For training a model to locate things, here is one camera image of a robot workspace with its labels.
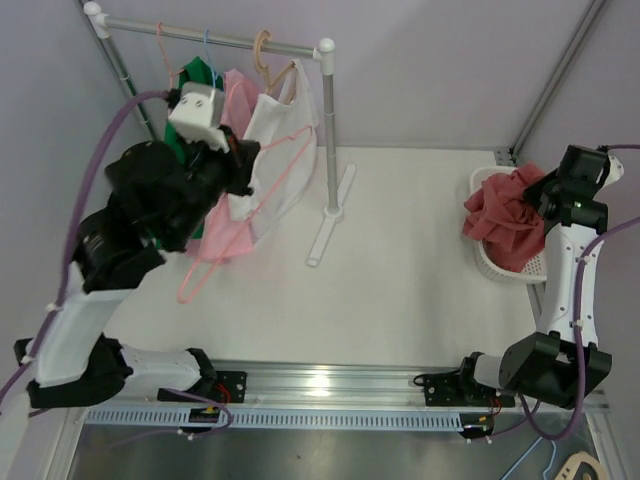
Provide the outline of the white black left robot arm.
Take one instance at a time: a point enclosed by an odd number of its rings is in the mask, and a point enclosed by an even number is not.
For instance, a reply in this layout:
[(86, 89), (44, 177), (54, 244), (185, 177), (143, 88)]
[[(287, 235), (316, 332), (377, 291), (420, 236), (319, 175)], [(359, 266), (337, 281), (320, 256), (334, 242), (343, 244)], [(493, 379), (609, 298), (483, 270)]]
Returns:
[(72, 230), (63, 257), (71, 280), (27, 385), (34, 409), (88, 407), (116, 396), (203, 401), (218, 382), (208, 355), (135, 349), (104, 334), (118, 306), (146, 274), (183, 253), (206, 215), (226, 193), (249, 194), (261, 145), (229, 136), (228, 151), (196, 142), (181, 163), (162, 141), (141, 142), (105, 169), (106, 206)]

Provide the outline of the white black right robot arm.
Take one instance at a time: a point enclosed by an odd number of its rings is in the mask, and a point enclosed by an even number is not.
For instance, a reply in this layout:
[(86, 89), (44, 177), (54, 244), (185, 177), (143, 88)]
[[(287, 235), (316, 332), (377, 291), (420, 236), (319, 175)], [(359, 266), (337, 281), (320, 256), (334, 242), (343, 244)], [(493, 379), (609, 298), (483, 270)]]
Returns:
[(472, 354), (473, 369), (455, 380), (461, 401), (478, 404), (492, 388), (574, 409), (608, 376), (612, 357), (598, 347), (593, 308), (608, 207), (595, 196), (623, 173), (605, 147), (570, 145), (558, 168), (525, 189), (544, 222), (541, 314), (535, 332), (502, 355)]

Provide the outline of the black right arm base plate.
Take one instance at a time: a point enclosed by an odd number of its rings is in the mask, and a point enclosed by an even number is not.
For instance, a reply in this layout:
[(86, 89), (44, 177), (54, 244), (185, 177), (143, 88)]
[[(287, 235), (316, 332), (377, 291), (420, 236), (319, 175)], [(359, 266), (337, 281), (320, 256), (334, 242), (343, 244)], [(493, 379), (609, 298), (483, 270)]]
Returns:
[(477, 383), (460, 371), (420, 374), (413, 378), (429, 407), (498, 407), (515, 406), (513, 396), (498, 394), (495, 388)]

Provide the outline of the coral red t shirt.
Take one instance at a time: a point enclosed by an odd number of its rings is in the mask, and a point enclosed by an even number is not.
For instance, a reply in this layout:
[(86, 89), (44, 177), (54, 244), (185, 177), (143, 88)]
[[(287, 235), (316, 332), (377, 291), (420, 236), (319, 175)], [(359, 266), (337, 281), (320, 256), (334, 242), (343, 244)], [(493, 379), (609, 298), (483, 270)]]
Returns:
[(544, 221), (524, 200), (524, 191), (545, 176), (534, 164), (496, 173), (465, 202), (462, 233), (486, 246), (498, 267), (521, 272), (545, 246)]

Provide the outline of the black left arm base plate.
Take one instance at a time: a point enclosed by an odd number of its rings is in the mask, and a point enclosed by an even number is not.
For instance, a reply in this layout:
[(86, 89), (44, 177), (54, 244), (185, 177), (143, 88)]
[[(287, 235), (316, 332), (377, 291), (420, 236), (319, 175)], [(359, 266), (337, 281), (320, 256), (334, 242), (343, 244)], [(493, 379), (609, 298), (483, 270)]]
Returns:
[(219, 403), (242, 404), (246, 394), (248, 374), (245, 371), (217, 371), (203, 375), (185, 393), (204, 397)]

